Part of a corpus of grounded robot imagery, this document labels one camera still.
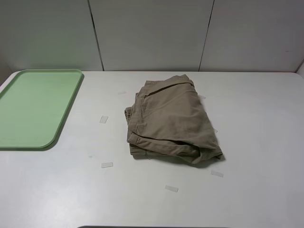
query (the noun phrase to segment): green tray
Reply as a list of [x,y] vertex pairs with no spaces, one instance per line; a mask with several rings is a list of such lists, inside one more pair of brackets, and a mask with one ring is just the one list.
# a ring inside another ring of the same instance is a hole
[[83,75],[23,70],[0,93],[0,149],[45,148],[60,132]]

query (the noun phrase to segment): table surface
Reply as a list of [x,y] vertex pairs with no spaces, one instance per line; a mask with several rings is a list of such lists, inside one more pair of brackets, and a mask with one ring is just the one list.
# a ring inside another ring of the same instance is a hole
[[[299,75],[83,73],[52,149],[0,151],[0,227],[304,227],[304,79]],[[203,104],[225,159],[199,167],[180,160],[135,160],[126,142],[124,109],[146,80],[182,74],[206,97]],[[109,117],[106,124],[99,123],[101,116]],[[114,165],[101,169],[104,162]]]

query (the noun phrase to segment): folded khaki pants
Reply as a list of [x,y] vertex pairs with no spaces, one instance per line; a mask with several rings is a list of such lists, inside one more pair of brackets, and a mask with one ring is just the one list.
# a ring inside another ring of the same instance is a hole
[[186,75],[146,81],[126,108],[131,155],[177,156],[190,163],[223,154],[194,84]]

